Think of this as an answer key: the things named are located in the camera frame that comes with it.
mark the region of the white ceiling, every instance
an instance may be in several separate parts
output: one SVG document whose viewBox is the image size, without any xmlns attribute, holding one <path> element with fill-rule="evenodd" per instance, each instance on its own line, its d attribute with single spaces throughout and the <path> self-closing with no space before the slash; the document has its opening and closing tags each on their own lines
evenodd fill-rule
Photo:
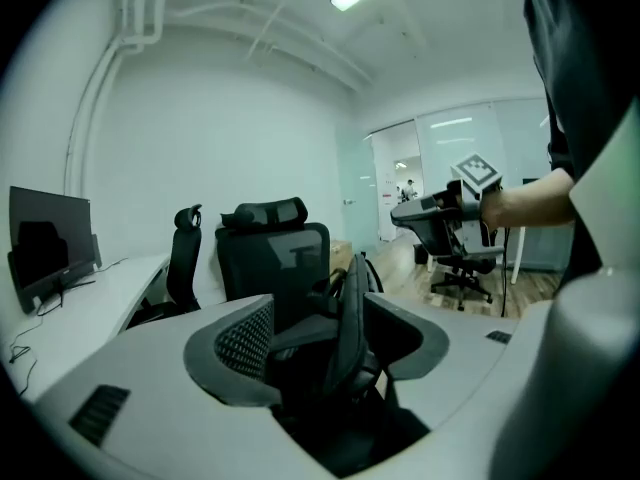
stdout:
<svg viewBox="0 0 640 480">
<path fill-rule="evenodd" d="M 211 9 L 221 3 L 230 5 Z M 209 10 L 176 13 L 198 6 Z M 264 32 L 255 55 L 282 50 L 357 91 L 407 63 L 452 58 L 464 65 L 527 41 L 522 0 L 364 0 L 345 12 L 330 0 L 167 0 L 167 22 L 249 42 Z"/>
</svg>

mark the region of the person in background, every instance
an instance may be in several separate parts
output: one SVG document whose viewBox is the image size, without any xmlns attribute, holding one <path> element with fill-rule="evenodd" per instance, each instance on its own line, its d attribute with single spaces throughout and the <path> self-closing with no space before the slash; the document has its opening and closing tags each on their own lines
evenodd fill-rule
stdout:
<svg viewBox="0 0 640 480">
<path fill-rule="evenodd" d="M 575 221 L 562 286 L 602 266 L 569 191 L 640 92 L 636 39 L 629 34 L 638 29 L 637 0 L 524 0 L 524 16 L 547 93 L 551 172 L 488 194 L 482 219 L 491 231 Z"/>
<path fill-rule="evenodd" d="M 411 201 L 417 195 L 416 189 L 413 188 L 413 180 L 407 181 L 407 186 L 402 189 L 402 202 Z"/>
</svg>

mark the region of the black monitor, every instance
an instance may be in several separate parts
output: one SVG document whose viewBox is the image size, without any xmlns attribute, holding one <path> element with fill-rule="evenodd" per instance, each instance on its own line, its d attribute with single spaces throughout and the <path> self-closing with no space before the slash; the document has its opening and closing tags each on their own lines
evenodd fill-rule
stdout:
<svg viewBox="0 0 640 480">
<path fill-rule="evenodd" d="M 9 263 L 25 312 L 33 309 L 34 297 L 44 300 L 93 270 L 87 199 L 11 187 L 9 224 Z"/>
</svg>

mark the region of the perforated black panel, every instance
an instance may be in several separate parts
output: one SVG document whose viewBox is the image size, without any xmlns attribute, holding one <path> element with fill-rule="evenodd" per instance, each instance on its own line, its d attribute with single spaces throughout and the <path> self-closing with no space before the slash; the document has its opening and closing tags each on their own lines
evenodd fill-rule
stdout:
<svg viewBox="0 0 640 480">
<path fill-rule="evenodd" d="M 273 329 L 273 302 L 218 336 L 215 353 L 237 373 L 264 381 Z"/>
</svg>

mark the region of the forearm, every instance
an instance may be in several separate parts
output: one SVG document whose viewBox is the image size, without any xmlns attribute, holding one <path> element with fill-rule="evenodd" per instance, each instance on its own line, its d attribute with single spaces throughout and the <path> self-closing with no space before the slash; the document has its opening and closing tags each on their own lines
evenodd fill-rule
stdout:
<svg viewBox="0 0 640 480">
<path fill-rule="evenodd" d="M 575 210 L 569 199 L 573 179 L 563 169 L 521 187 L 487 194 L 482 218 L 490 229 L 556 226 L 571 222 Z"/>
</svg>

